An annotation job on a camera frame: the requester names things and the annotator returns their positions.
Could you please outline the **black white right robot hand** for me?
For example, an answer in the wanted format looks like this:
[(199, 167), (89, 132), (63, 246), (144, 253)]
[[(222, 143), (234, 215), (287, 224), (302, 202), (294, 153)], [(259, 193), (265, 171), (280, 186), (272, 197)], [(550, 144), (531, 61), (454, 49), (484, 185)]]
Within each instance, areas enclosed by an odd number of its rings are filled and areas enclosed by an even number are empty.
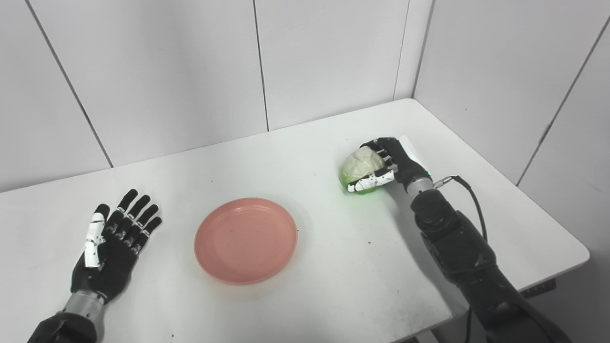
[(405, 136), (379, 137), (362, 143), (350, 154), (340, 170), (340, 180), (348, 192), (367, 193), (391, 182), (407, 187), (431, 174), (414, 154)]

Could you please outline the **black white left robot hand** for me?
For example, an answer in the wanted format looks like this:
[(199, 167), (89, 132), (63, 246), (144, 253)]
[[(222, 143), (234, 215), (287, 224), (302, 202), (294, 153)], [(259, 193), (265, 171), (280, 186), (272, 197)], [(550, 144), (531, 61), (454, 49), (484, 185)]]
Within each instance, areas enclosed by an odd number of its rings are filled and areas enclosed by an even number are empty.
[(82, 254), (71, 275), (70, 292), (92, 292), (104, 303), (124, 292), (151, 234), (162, 219), (150, 195), (129, 190), (114, 210), (101, 203), (87, 228)]

